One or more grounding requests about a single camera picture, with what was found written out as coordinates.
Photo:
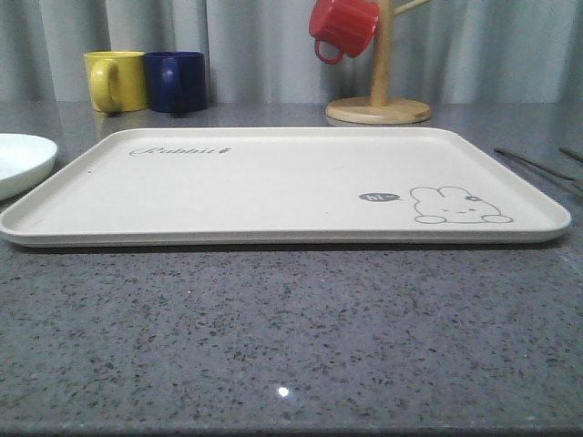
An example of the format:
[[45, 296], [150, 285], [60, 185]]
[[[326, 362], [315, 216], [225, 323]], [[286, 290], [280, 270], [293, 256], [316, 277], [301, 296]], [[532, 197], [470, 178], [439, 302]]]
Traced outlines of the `wooden mug tree stand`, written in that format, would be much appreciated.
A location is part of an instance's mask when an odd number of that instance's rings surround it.
[[409, 1], [396, 6], [395, 1], [378, 1], [380, 18], [374, 36], [370, 95], [334, 100], [326, 107], [328, 117], [365, 125], [413, 124], [431, 117], [426, 103], [389, 96], [394, 18], [423, 4], [425, 1]]

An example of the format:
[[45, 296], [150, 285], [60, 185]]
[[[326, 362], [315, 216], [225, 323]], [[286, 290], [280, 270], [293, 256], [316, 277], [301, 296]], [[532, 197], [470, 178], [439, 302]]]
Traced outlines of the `dark blue mug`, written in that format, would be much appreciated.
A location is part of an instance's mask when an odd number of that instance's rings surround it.
[[143, 60], [150, 109], [162, 113], [189, 113], [208, 107], [203, 53], [149, 52]]

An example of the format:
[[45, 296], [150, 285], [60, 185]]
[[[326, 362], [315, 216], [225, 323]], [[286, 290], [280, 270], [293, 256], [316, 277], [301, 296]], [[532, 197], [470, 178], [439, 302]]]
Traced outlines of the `beige rabbit serving tray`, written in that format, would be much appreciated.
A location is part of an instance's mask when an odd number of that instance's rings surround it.
[[142, 128], [20, 198], [28, 247], [515, 243], [569, 212], [457, 134], [424, 127]]

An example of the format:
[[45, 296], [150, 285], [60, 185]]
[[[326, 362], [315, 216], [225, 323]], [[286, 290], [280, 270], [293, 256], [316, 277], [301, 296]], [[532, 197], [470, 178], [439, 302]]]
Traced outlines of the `red ribbed mug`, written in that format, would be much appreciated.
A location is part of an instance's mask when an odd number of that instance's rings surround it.
[[[309, 21], [315, 55], [325, 64], [338, 64], [344, 56], [359, 56], [373, 40], [380, 8], [364, 0], [318, 0]], [[337, 50], [334, 58], [323, 55], [321, 43]]]

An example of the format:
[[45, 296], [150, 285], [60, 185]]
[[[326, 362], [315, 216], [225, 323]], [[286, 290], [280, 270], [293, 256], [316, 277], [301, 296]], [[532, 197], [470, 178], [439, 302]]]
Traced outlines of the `yellow mug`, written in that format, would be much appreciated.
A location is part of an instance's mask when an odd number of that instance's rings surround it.
[[97, 112], [133, 112], [148, 108], [144, 53], [96, 51], [84, 54], [92, 107]]

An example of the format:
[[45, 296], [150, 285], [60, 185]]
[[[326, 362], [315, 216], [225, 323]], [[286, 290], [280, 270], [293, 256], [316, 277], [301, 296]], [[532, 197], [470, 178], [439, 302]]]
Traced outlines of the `silver fork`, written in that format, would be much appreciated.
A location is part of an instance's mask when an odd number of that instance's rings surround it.
[[507, 158], [513, 158], [515, 160], [519, 160], [523, 163], [526, 163], [534, 168], [538, 168], [540, 170], [543, 170], [544, 172], [548, 173], [551, 176], [554, 176], [556, 178], [560, 178], [563, 180], [566, 180], [567, 182], [569, 182], [573, 187], [575, 187], [577, 190], [581, 191], [582, 190], [582, 179], [581, 178], [574, 178], [571, 177], [569, 175], [566, 175], [564, 173], [559, 172], [558, 170], [555, 170], [549, 166], [546, 166], [544, 164], [538, 163], [530, 158], [527, 158], [521, 154], [518, 154], [515, 151], [509, 150], [509, 149], [505, 149], [505, 148], [501, 148], [501, 147], [496, 147], [494, 149], [494, 151], [502, 156], [505, 156]]

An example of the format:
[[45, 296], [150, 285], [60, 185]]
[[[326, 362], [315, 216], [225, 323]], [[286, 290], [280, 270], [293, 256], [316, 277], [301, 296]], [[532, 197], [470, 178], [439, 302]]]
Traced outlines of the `white round plate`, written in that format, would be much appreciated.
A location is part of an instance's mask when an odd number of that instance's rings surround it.
[[45, 137], [1, 134], [1, 199], [11, 198], [45, 180], [51, 173], [57, 144]]

